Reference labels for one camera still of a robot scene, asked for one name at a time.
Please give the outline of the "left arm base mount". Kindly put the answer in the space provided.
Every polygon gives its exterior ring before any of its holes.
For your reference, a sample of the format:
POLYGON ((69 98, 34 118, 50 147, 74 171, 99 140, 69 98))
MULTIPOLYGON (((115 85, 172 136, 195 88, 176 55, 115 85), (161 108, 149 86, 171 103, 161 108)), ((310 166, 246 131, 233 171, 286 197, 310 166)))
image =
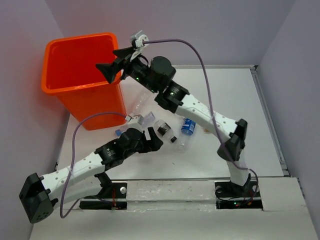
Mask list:
POLYGON ((124 181, 113 182, 110 189, 98 196, 87 196, 79 203, 81 210, 126 210, 128 184, 124 181))

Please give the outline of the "black label bottle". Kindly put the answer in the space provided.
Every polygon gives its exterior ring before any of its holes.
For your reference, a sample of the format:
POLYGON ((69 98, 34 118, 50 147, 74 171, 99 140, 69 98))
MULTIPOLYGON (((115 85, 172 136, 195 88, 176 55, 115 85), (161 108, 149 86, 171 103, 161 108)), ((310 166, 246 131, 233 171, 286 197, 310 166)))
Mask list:
POLYGON ((174 131, 164 120, 157 120, 154 123, 154 128, 162 138, 166 139, 170 143, 174 143, 177 140, 174 131))

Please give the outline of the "crushed clear purple bottle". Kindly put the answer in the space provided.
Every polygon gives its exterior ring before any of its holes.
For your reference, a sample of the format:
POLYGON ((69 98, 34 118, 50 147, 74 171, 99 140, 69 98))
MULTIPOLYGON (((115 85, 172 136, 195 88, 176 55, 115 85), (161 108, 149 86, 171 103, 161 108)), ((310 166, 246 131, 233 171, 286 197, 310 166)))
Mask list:
POLYGON ((145 128, 148 125, 150 125, 155 119, 156 119, 156 117, 155 117, 154 113, 152 111, 150 111, 147 115, 145 115, 143 117, 141 126, 143 128, 145 128))

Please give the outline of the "blue label bottle white cap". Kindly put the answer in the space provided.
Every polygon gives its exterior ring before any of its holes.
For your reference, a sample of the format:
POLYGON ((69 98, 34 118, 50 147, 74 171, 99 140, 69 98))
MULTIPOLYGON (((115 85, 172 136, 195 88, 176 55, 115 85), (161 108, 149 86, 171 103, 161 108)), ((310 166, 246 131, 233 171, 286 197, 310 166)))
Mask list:
POLYGON ((178 151, 185 151, 193 138, 196 129, 196 123, 190 118, 185 117, 180 127, 179 136, 176 143, 178 151))

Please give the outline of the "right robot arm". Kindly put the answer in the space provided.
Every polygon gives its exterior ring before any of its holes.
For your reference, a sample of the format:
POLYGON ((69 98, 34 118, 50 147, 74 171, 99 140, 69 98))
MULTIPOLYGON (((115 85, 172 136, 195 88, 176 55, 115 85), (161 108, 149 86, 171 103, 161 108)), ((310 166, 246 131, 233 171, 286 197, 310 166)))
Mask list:
POLYGON ((198 101, 186 88, 173 80, 176 69, 167 58, 156 56, 150 64, 145 64, 141 61, 143 56, 135 55, 130 47, 114 50, 113 54, 116 56, 113 62, 95 65, 106 81, 112 84, 116 75, 122 72, 121 79, 131 77, 155 94, 154 100, 161 108, 207 129, 220 141, 217 154, 227 162, 231 192, 235 196, 246 193, 251 174, 241 152, 245 148, 247 121, 242 118, 227 118, 198 101))

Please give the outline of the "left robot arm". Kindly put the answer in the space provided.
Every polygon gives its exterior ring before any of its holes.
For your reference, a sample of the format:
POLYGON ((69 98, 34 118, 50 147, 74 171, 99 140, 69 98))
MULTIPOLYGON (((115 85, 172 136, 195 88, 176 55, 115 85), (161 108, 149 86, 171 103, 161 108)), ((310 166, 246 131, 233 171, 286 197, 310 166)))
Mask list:
POLYGON ((35 224, 44 220, 60 203, 88 196, 108 196, 112 181, 106 171, 121 165, 135 153, 157 152, 164 144, 152 127, 147 130, 150 139, 146 138, 145 132, 129 128, 119 138, 109 141, 68 167, 42 176, 37 173, 30 174, 19 193, 19 200, 29 222, 35 224), (93 189, 66 196, 64 187, 74 186, 89 177, 98 179, 93 189))

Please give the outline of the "small blue label bottle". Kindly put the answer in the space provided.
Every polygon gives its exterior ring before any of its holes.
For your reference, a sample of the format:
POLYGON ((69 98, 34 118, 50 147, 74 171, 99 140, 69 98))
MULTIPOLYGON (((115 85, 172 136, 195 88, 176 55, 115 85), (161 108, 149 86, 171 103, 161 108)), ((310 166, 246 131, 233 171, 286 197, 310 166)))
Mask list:
POLYGON ((127 125, 121 126, 119 129, 115 130, 115 134, 119 137, 124 133, 129 127, 127 125))

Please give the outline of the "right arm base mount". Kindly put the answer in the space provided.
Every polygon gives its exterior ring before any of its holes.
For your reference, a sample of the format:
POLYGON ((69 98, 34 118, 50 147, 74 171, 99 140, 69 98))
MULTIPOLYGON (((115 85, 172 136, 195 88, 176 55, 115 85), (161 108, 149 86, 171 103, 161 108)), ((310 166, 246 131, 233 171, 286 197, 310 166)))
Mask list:
POLYGON ((251 181, 244 191, 236 190, 230 181, 218 181, 214 186, 217 210, 263 209, 256 181, 251 181))

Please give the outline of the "clear bottle white cap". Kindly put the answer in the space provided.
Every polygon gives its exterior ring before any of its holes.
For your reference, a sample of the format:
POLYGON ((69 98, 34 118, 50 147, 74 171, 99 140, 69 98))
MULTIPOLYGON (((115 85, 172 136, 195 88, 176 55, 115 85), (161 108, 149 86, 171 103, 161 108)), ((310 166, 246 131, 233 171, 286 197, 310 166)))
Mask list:
POLYGON ((149 91, 142 90, 137 95, 137 97, 135 98, 135 100, 132 104, 130 115, 131 116, 138 115, 140 113, 140 111, 143 109, 143 107, 145 106, 145 104, 150 96, 151 96, 151 93, 149 91))

